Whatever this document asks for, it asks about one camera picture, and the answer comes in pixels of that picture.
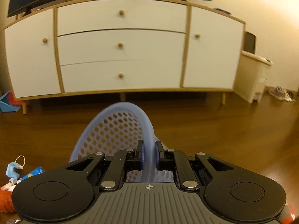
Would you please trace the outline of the pink sneaker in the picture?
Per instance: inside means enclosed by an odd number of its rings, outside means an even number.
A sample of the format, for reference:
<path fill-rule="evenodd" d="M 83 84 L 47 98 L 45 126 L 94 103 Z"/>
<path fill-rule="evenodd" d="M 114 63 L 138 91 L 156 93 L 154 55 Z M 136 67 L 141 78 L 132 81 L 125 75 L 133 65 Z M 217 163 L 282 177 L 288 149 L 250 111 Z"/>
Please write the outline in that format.
<path fill-rule="evenodd" d="M 279 101 L 285 100 L 285 91 L 280 86 L 268 89 L 268 93 Z"/>

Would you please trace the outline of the cream pedal trash bin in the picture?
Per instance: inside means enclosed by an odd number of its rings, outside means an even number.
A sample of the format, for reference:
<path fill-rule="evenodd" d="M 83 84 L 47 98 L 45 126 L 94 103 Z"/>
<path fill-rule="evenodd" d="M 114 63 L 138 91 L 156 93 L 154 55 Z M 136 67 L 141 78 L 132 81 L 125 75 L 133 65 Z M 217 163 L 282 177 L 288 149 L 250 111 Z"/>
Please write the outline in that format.
<path fill-rule="evenodd" d="M 242 51 L 234 92 L 249 103 L 260 102 L 272 65 L 266 58 Z"/>

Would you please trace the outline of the blue dustpan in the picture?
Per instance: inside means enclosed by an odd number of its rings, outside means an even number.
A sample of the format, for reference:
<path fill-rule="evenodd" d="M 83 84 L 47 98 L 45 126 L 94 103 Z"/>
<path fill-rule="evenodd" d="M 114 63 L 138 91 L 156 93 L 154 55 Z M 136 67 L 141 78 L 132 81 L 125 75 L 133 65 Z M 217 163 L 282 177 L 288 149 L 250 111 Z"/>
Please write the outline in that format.
<path fill-rule="evenodd" d="M 4 93 L 1 96 L 1 112 L 17 112 L 22 104 L 14 102 L 13 94 L 11 91 Z"/>

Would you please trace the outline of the black panel behind bin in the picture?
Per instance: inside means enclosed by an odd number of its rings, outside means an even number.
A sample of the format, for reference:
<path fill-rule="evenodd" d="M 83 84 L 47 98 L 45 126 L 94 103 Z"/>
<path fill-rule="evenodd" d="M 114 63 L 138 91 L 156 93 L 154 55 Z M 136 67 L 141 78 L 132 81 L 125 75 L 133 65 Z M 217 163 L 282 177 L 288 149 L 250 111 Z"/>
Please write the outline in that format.
<path fill-rule="evenodd" d="M 256 36 L 248 31 L 245 33 L 243 50 L 255 54 Z"/>

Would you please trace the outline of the blue toothpaste box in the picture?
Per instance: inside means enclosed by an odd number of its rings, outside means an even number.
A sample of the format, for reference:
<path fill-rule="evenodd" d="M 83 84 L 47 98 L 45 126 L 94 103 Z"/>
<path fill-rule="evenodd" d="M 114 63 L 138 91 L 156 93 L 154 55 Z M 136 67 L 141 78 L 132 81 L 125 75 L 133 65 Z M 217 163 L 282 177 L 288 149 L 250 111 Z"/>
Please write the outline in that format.
<path fill-rule="evenodd" d="M 32 176 L 39 175 L 39 174 L 41 174 L 41 173 L 44 173 L 44 170 L 43 170 L 43 168 L 42 168 L 41 166 L 39 166 L 39 167 L 37 167 L 36 169 L 34 169 L 33 171 L 31 171 L 30 173 L 28 173 L 27 175 L 21 177 L 21 178 L 19 179 L 19 181 L 24 181 L 24 180 L 27 179 L 27 178 L 30 178 L 30 177 L 32 177 Z"/>

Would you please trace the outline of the blue face mask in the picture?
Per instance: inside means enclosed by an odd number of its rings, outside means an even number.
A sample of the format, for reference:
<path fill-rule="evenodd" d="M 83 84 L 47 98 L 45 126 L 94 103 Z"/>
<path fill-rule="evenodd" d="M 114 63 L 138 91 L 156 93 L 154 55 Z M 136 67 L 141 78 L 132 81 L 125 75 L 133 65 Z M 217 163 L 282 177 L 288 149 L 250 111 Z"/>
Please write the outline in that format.
<path fill-rule="evenodd" d="M 23 163 L 19 164 L 17 161 L 19 158 L 23 159 Z M 19 171 L 23 170 L 24 166 L 26 164 L 25 157 L 23 155 L 19 155 L 15 161 L 8 164 L 6 169 L 6 176 L 9 178 L 10 183 L 14 183 L 20 178 Z"/>

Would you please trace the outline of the white wooden sideboard cabinet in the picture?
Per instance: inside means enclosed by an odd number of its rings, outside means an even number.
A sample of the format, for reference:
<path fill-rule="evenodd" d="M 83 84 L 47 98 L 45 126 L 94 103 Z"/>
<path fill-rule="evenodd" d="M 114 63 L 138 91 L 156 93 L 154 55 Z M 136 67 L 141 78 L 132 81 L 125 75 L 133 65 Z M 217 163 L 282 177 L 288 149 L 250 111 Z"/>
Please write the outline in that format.
<path fill-rule="evenodd" d="M 245 22 L 179 0 L 73 0 L 4 28 L 15 100 L 235 88 Z"/>

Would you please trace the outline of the white sneaker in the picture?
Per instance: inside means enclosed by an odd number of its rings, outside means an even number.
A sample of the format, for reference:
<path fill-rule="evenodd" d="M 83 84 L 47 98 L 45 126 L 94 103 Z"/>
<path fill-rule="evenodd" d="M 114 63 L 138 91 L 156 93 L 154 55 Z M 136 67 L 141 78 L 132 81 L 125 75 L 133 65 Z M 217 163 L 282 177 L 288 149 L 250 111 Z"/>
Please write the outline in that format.
<path fill-rule="evenodd" d="M 285 93 L 284 99 L 286 102 L 295 102 L 295 97 L 292 91 L 288 91 L 284 89 L 284 93 Z"/>

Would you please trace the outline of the lavender perforated plastic basket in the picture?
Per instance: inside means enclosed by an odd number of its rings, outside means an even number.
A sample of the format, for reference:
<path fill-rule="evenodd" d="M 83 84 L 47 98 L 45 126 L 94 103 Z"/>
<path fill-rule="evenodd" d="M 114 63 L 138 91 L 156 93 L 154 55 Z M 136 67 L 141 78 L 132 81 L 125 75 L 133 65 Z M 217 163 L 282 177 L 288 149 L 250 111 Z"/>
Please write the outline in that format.
<path fill-rule="evenodd" d="M 133 103 L 116 103 L 96 115 L 76 142 L 70 162 L 95 152 L 107 157 L 120 150 L 136 149 L 140 140 L 144 145 L 144 169 L 128 172 L 126 181 L 173 182 L 171 171 L 157 170 L 155 144 L 159 139 L 148 116 Z"/>

